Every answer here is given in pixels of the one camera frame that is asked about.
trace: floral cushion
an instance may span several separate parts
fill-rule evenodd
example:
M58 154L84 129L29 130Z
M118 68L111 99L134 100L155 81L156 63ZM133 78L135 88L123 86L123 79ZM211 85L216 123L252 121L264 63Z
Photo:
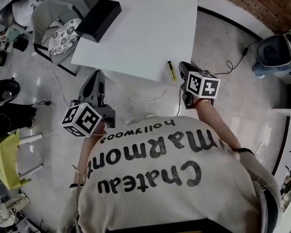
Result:
M50 54L57 55L68 51L79 40L78 34L74 31L82 22L76 18L68 21L64 26L59 28L48 43Z

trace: black box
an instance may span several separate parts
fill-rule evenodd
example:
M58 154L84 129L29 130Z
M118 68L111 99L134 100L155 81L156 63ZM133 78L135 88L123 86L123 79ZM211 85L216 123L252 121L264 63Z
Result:
M99 0L75 31L80 37L99 42L121 11L119 2Z

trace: bracelet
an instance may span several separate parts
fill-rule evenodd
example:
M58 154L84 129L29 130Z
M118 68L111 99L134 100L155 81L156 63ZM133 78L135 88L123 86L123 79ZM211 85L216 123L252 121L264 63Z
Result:
M195 102L194 108L198 109L198 106L203 104L204 102L210 102L210 99L199 99Z

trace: white table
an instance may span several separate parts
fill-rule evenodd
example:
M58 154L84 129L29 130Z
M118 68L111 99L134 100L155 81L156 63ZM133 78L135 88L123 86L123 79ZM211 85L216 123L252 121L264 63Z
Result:
M115 1L121 4L120 15L99 43L81 37L71 63L181 85L178 65L191 60L197 0Z

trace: tiled floor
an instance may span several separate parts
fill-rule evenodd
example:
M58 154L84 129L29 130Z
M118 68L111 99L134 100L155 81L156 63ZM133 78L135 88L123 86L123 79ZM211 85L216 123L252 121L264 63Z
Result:
M238 62L245 46L255 39L215 17L198 12L195 44L192 60L202 69L211 73L229 71L226 61ZM32 175L32 181L23 187L30 197L31 204L27 207L28 216L37 224L44 220L55 229L61 217L66 200L69 197L68 187L72 182L74 169L81 148L81 139L71 137L60 126L66 105L63 100L56 77L38 62L31 61L33 52L29 45L25 52L13 51L11 75L21 85L20 95L15 103L31 104L35 101L50 100L50 107L39 106L36 117L37 125L32 130L23 129L23 136L42 132L43 139L21 146L17 163L19 171L27 170L38 163L44 168ZM225 122L239 138L243 147L255 151L261 141L257 157L267 169L272 170L282 141L285 127L284 116L275 114L271 108L285 104L285 85L274 75L258 79L251 72L255 61L255 45L250 47L236 70L222 78L215 108ZM89 67L79 68L77 77L72 77L58 67L39 59L41 63L52 69L59 78L65 100L76 99L85 80L94 71ZM109 77L106 81L105 102L114 106L128 100L154 100L160 98L164 90L165 96L154 103L125 103L116 108L117 126L131 120L143 119L148 114L158 116L174 116L178 111L178 92L175 87L167 87L150 81L140 81L116 73L105 72ZM10 57L6 65L0 67L0 78L10 76ZM186 111L181 106L180 115L197 117L194 110Z

